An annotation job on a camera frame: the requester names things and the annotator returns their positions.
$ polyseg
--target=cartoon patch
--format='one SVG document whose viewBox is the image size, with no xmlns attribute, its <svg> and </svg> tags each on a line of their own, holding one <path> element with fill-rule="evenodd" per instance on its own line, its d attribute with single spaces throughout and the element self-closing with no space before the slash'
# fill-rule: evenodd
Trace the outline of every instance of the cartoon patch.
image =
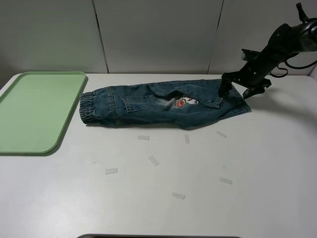
<svg viewBox="0 0 317 238">
<path fill-rule="evenodd" d="M 181 108 L 181 107 L 184 106 L 186 103 L 195 105 L 195 104 L 198 104 L 199 102 L 198 102 L 196 99 L 193 99 L 193 98 L 190 98 L 190 97 L 184 95 L 184 96 L 177 102 L 177 106 L 178 106 L 179 108 Z"/>
</svg>

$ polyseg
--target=blue jeans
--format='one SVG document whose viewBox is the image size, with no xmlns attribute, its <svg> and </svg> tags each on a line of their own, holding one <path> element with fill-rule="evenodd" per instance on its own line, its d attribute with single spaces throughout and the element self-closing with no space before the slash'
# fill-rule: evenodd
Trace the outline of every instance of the blue jeans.
<svg viewBox="0 0 317 238">
<path fill-rule="evenodd" d="M 220 84 L 216 79 L 101 88 L 80 95 L 80 117 L 109 127 L 172 123 L 190 128 L 251 111 L 234 87 L 219 97 Z"/>
</svg>

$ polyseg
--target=paper scrap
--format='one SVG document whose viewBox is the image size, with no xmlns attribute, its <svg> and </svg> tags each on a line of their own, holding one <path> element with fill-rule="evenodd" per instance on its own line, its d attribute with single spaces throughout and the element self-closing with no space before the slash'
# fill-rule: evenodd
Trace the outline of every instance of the paper scrap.
<svg viewBox="0 0 317 238">
<path fill-rule="evenodd" d="M 222 133 L 222 132 L 220 132 L 220 131 L 217 131 L 216 133 L 217 133 L 218 135 L 223 136 L 224 138 L 226 138 L 226 137 L 227 137 L 225 134 L 223 134 L 223 133 Z"/>
<path fill-rule="evenodd" d="M 184 135 L 186 144 L 189 144 L 189 135 Z"/>
<path fill-rule="evenodd" d="M 154 164 L 154 166 L 159 165 L 159 162 L 154 158 L 153 155 L 149 157 L 149 160 Z"/>
<path fill-rule="evenodd" d="M 223 178 L 223 177 L 220 177 L 220 178 L 219 178 L 219 181 L 220 181 L 220 182 L 225 182 L 225 183 L 227 183 L 227 184 L 232 184 L 232 180 L 229 180 L 229 179 Z"/>
<path fill-rule="evenodd" d="M 106 169 L 106 175 L 117 173 L 118 169 Z"/>
<path fill-rule="evenodd" d="M 149 135 L 139 135 L 139 140 L 149 140 L 150 136 Z"/>
<path fill-rule="evenodd" d="M 179 194 L 177 192 L 172 192 L 172 196 L 176 197 L 176 198 L 179 198 L 179 199 L 183 199 L 183 200 L 185 199 L 185 195 Z"/>
</svg>

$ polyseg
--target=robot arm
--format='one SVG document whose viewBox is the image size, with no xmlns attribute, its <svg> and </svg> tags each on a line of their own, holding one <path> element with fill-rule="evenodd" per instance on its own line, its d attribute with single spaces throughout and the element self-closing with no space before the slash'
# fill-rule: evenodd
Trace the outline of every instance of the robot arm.
<svg viewBox="0 0 317 238">
<path fill-rule="evenodd" d="M 232 88 L 232 82 L 247 88 L 243 93 L 245 99 L 264 93 L 264 88 L 268 88 L 271 85 L 271 81 L 264 77 L 282 62 L 285 62 L 288 67 L 295 69 L 307 68 L 317 63 L 315 61 L 304 67 L 293 67 L 287 63 L 289 58 L 296 56 L 300 52 L 317 51 L 317 18 L 308 18 L 300 3 L 296 7 L 302 24 L 294 27 L 283 24 L 278 27 L 268 41 L 267 46 L 261 52 L 243 49 L 244 60 L 247 63 L 240 71 L 222 75 L 221 87 L 218 91 L 220 97 L 223 97 Z"/>
</svg>

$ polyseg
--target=table surface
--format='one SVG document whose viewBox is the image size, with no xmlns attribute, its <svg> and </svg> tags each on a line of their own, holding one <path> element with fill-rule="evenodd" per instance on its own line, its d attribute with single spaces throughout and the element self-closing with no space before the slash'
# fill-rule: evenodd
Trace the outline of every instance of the table surface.
<svg viewBox="0 0 317 238">
<path fill-rule="evenodd" d="M 220 78 L 87 76 L 85 92 Z M 317 237 L 317 82 L 307 76 L 268 78 L 272 86 L 267 92 L 247 99 L 252 113 L 192 131 L 85 126 L 78 105 L 55 153 L 0 156 L 1 237 Z M 138 140 L 138 135 L 150 140 Z M 151 155 L 158 166 L 149 161 Z M 118 173 L 106 175 L 109 168 Z M 185 194 L 185 200 L 172 192 Z"/>
</svg>

